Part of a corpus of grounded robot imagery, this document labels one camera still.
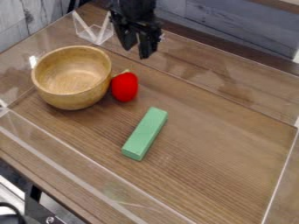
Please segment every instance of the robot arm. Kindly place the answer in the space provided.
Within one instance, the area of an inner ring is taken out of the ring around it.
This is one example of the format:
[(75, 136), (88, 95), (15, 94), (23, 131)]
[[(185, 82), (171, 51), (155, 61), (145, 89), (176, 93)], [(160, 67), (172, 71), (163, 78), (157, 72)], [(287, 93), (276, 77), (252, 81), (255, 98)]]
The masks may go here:
[(111, 22), (121, 46), (129, 50), (136, 44), (140, 59), (157, 50), (161, 41), (161, 23), (155, 17), (156, 0), (111, 0)]

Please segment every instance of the gray wall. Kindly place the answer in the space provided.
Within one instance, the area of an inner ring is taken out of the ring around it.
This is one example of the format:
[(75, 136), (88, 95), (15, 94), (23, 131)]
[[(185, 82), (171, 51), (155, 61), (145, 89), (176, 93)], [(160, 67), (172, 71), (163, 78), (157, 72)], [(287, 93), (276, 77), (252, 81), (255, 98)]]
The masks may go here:
[(157, 0), (159, 16), (287, 58), (299, 44), (299, 15), (248, 0)]
[(71, 0), (0, 0), (0, 52), (65, 13)]

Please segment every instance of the red ball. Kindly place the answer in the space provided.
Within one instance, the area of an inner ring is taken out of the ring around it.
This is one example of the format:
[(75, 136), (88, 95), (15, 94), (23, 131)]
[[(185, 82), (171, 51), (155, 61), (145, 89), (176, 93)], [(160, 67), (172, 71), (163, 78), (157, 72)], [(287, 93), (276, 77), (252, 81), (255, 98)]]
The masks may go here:
[(137, 93), (136, 75), (133, 73), (121, 73), (116, 76), (111, 81), (111, 91), (119, 101), (132, 101)]

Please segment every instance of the green foam block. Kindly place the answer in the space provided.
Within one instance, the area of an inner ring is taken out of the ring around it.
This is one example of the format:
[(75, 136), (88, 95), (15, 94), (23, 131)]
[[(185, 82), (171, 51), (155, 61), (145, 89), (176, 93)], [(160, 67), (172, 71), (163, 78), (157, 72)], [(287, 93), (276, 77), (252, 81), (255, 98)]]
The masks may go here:
[(140, 161), (151, 147), (151, 144), (164, 126), (168, 113), (159, 108), (149, 108), (141, 122), (137, 124), (131, 137), (121, 148), (121, 153)]

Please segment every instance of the bowl rim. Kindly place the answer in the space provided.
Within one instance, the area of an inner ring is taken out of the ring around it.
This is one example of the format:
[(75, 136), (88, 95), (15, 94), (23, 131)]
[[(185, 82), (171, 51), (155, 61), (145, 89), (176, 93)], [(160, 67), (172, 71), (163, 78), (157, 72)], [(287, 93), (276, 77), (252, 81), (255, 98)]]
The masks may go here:
[(95, 82), (95, 84), (88, 87), (87, 89), (84, 89), (83, 91), (79, 91), (76, 93), (69, 93), (69, 94), (55, 94), (53, 92), (51, 92), (47, 88), (44, 88), (40, 84), (40, 82), (36, 80), (36, 68), (39, 66), (39, 64), (41, 63), (41, 61), (44, 61), (53, 53), (56, 52), (60, 52), (65, 49), (71, 49), (71, 48), (88, 48), (89, 50), (92, 51), (96, 51), (99, 53), (103, 54), (103, 56), (107, 58), (107, 61), (108, 61), (108, 72), (107, 72), (107, 77), (109, 76), (111, 74), (111, 70), (112, 70), (112, 62), (111, 62), (111, 58), (108, 57), (107, 53), (104, 51), (101, 51), (100, 49), (97, 49), (96, 47), (93, 46), (88, 46), (88, 45), (71, 45), (71, 46), (64, 46), (64, 47), (60, 47), (57, 49), (55, 49), (53, 51), (49, 51), (47, 52), (40, 58), (39, 58), (39, 61), (36, 63), (36, 66), (33, 67), (32, 69), (32, 83), (33, 85), (43, 91), (45, 92), (47, 94), (51, 94), (51, 95), (77, 95), (77, 94), (83, 94), (85, 92), (88, 92), (91, 89), (93, 89), (100, 83), (103, 83), (107, 79), (107, 77), (104, 78), (104, 80), (99, 80), (97, 82)]

